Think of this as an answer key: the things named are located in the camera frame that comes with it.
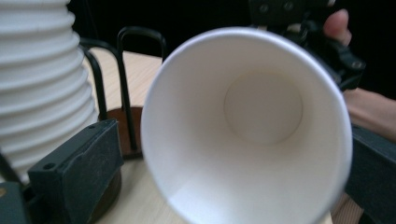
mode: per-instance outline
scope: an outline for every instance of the brown object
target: brown object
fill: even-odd
[[[120,146],[122,157],[125,160],[143,158],[142,144],[140,141],[140,121],[142,118],[142,110],[143,107],[141,106],[131,107],[132,120],[134,121],[134,137],[137,148],[131,147],[125,110],[123,108],[118,108],[107,111],[107,116],[109,119],[116,119],[119,122]]]

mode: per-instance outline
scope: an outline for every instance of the ribbed white object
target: ribbed white object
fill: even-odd
[[[32,165],[97,121],[68,2],[0,0],[0,148],[24,182]]]

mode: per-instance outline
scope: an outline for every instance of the screw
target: screw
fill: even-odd
[[[267,4],[262,4],[259,7],[259,11],[260,11],[261,14],[266,14],[269,10],[270,10],[270,7],[268,7]]]
[[[5,188],[0,188],[0,198],[6,195],[7,190]]]
[[[353,68],[361,68],[362,67],[362,63],[359,61],[353,62],[351,65]]]
[[[291,1],[286,2],[283,5],[283,9],[285,9],[285,11],[292,11],[294,9],[294,4]]]

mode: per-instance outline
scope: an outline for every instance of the white paper cup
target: white paper cup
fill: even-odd
[[[343,97],[288,40],[224,28],[164,62],[142,118],[145,160],[191,223],[317,223],[351,163]]]

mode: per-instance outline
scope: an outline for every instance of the metal wire frame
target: metal wire frame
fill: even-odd
[[[115,57],[119,69],[119,76],[120,76],[120,93],[121,93],[122,109],[125,112],[125,117],[127,121],[128,137],[131,144],[131,150],[137,151],[138,146],[135,138],[134,121],[131,112],[130,97],[128,91],[128,80],[127,80],[125,65],[122,57],[122,54],[124,52],[122,41],[123,38],[127,35],[142,35],[157,40],[161,46],[163,61],[168,56],[168,49],[163,35],[155,30],[151,30],[149,28],[139,27],[139,26],[124,27],[120,30],[118,34],[117,49],[113,48],[107,42],[96,39],[88,39],[88,38],[80,39],[80,48],[83,50],[92,68],[100,119],[107,119],[106,96],[105,96],[105,89],[103,84],[102,71],[99,62],[96,60],[94,55],[90,53],[90,49],[91,48],[106,49]]]

